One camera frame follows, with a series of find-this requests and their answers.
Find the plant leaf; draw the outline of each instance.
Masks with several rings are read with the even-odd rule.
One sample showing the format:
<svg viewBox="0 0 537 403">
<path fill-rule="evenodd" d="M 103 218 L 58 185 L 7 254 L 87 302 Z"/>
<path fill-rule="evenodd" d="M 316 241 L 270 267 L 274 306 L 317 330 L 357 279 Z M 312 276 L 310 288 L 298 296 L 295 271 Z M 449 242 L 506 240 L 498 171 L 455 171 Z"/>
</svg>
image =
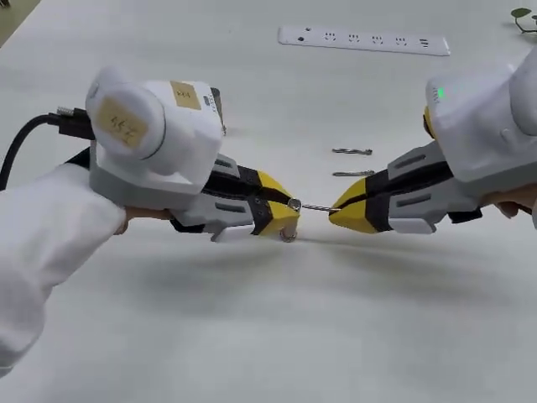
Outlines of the plant leaf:
<svg viewBox="0 0 537 403">
<path fill-rule="evenodd" d="M 529 13 L 531 13 L 531 10 L 528 8 L 516 8 L 511 12 L 511 16 L 513 16 L 513 18 L 522 18 Z"/>
</svg>

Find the power outlet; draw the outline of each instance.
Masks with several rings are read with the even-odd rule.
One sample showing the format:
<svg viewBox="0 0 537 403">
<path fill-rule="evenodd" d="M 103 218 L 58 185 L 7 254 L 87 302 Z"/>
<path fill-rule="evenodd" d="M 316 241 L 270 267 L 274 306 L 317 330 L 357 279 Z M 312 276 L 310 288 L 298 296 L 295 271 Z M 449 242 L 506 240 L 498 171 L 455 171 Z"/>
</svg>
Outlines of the power outlet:
<svg viewBox="0 0 537 403">
<path fill-rule="evenodd" d="M 334 33 L 334 32 L 325 32 L 325 40 L 328 41 L 328 42 L 334 42 L 336 40 L 336 33 Z"/>
<path fill-rule="evenodd" d="M 349 34 L 349 42 L 357 44 L 360 42 L 360 35 L 359 34 Z"/>
<path fill-rule="evenodd" d="M 356 30 L 321 27 L 281 27 L 278 32 L 278 42 L 417 55 L 449 56 L 451 54 L 446 38 L 437 35 L 361 33 Z"/>
<path fill-rule="evenodd" d="M 384 44 L 383 36 L 371 35 L 371 44 L 374 44 L 375 46 L 380 46 L 381 44 Z"/>
</svg>

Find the white sleeve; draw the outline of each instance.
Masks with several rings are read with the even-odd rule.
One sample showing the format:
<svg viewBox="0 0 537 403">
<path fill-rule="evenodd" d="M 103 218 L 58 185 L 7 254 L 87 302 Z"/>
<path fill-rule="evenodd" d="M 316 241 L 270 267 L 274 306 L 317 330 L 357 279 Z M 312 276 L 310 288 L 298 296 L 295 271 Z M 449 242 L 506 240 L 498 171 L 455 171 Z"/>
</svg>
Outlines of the white sleeve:
<svg viewBox="0 0 537 403">
<path fill-rule="evenodd" d="M 125 211 L 89 187 L 78 165 L 59 166 L 0 192 L 0 377 L 39 338 L 44 303 L 122 225 Z"/>
</svg>

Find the white tabletop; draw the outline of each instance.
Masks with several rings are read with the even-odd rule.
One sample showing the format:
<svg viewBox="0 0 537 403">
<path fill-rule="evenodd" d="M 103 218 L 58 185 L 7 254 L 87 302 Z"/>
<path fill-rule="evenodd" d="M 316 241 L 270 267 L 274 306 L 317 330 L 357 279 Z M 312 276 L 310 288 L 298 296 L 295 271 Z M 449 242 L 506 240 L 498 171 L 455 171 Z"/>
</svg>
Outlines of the white tabletop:
<svg viewBox="0 0 537 403">
<path fill-rule="evenodd" d="M 354 181 L 332 171 L 379 170 L 429 141 L 428 77 L 524 56 L 509 11 L 500 0 L 42 0 L 0 49 L 0 148 L 34 115 L 83 107 L 98 69 L 117 64 L 220 88 L 223 153 L 331 205 Z M 283 24 L 440 34 L 452 56 L 283 46 Z M 85 146 L 40 129 L 11 184 Z M 136 222 L 55 291 L 0 399 L 533 402 L 537 238 L 527 217 L 485 216 L 429 237 L 368 236 L 305 212 L 293 244 L 216 245 Z"/>
</svg>

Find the metal pin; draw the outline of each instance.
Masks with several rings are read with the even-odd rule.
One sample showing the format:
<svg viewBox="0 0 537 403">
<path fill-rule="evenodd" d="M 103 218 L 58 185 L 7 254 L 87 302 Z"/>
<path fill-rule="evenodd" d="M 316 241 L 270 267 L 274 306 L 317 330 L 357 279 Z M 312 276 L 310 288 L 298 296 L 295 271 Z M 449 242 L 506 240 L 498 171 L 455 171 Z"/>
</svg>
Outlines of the metal pin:
<svg viewBox="0 0 537 403">
<path fill-rule="evenodd" d="M 333 176 L 370 176 L 375 173 L 374 170 L 360 170 L 358 172 L 334 172 Z"/>
<path fill-rule="evenodd" d="M 340 208 L 331 208 L 331 207 L 323 207 L 323 206 L 313 206 L 311 204 L 302 204 L 302 201 L 299 199 L 289 199 L 287 202 L 287 206 L 289 208 L 292 208 L 296 212 L 299 212 L 302 208 L 305 208 L 306 210 L 317 210 L 318 212 L 339 212 Z"/>
<path fill-rule="evenodd" d="M 373 150 L 372 149 L 332 149 L 332 153 L 371 155 L 373 153 Z"/>
</svg>

